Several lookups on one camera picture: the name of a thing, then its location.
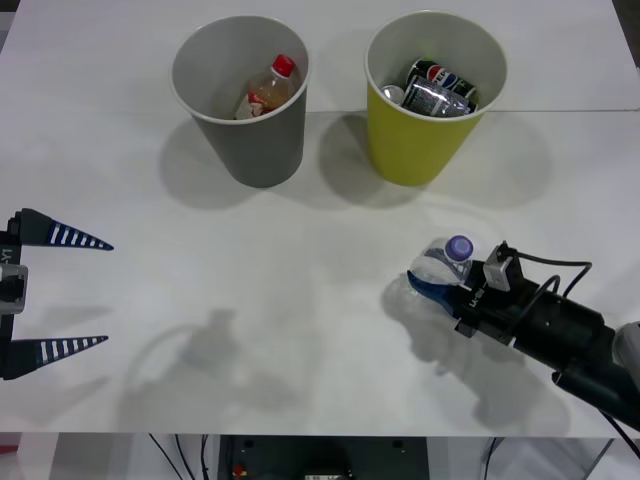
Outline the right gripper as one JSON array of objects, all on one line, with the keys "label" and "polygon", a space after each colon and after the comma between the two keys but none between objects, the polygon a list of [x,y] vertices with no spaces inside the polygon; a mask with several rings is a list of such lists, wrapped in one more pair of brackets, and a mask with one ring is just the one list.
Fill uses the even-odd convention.
[{"label": "right gripper", "polygon": [[512,324],[519,322],[538,288],[536,283],[524,277],[520,261],[511,259],[504,271],[509,291],[491,286],[481,261],[450,261],[449,268],[451,284],[429,283],[408,270],[409,285],[419,295],[442,307],[449,316],[456,316],[458,333],[471,338],[480,332],[504,345],[509,344],[515,336]]}]

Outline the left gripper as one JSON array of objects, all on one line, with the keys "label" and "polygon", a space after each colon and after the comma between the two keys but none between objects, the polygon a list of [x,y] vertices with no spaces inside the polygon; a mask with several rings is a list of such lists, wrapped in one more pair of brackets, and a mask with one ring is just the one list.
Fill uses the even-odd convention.
[{"label": "left gripper", "polygon": [[1,350],[6,350],[1,379],[6,381],[28,375],[109,339],[108,336],[89,336],[11,340],[14,316],[22,312],[19,243],[34,247],[114,250],[111,244],[94,235],[29,208],[15,213],[8,221],[8,232],[1,233]]}]

